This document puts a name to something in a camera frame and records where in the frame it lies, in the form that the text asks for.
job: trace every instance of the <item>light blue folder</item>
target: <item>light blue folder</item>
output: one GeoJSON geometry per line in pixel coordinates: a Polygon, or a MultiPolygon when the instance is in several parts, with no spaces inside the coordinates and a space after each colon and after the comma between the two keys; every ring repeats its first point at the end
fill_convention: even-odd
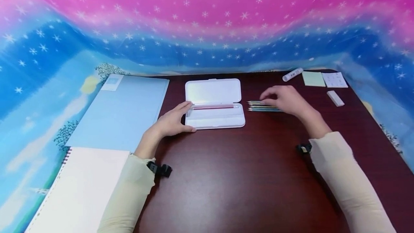
{"type": "Polygon", "coordinates": [[[134,152],[160,114],[169,80],[110,75],[66,146],[134,152]]]}

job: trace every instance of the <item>green sticky note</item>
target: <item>green sticky note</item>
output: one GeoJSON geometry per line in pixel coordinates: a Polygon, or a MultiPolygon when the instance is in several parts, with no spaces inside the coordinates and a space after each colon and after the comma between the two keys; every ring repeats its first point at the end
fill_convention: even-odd
{"type": "Polygon", "coordinates": [[[321,72],[302,72],[303,82],[305,86],[325,86],[321,72]]]}

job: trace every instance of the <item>black strap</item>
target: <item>black strap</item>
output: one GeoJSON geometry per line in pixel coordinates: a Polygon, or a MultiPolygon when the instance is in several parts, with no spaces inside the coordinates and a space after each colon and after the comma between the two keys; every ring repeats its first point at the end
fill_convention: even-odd
{"type": "Polygon", "coordinates": [[[312,146],[310,144],[299,144],[296,146],[296,150],[302,155],[309,154],[311,149],[312,146]]]}
{"type": "Polygon", "coordinates": [[[147,167],[155,173],[155,175],[165,176],[166,178],[170,177],[173,170],[169,165],[163,164],[162,166],[159,166],[152,161],[147,163],[147,167]]]}

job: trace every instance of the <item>sleeve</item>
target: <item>sleeve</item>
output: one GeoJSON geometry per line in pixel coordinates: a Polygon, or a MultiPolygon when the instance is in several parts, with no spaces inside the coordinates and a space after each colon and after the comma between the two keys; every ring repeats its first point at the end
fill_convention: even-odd
{"type": "Polygon", "coordinates": [[[147,163],[155,159],[140,159],[130,155],[122,169],[114,192],[106,205],[97,233],[132,233],[142,207],[155,185],[155,174],[147,163]]]}
{"type": "Polygon", "coordinates": [[[324,178],[353,233],[395,232],[374,188],[339,132],[310,140],[316,170],[324,178]]]}

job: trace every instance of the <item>wooden table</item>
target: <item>wooden table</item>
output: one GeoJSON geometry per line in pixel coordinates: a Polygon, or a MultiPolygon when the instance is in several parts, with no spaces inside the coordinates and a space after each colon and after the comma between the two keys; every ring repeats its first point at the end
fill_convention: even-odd
{"type": "Polygon", "coordinates": [[[156,157],[173,172],[156,179],[135,232],[348,232],[335,201],[294,148],[308,141],[302,124],[285,113],[247,111],[246,101],[258,100],[269,86],[288,84],[341,132],[397,232],[413,232],[414,175],[354,91],[335,89],[345,102],[338,108],[329,89],[305,87],[302,76],[284,83],[285,73],[166,77],[161,114],[185,100],[187,81],[238,78],[246,125],[164,139],[156,157]]]}

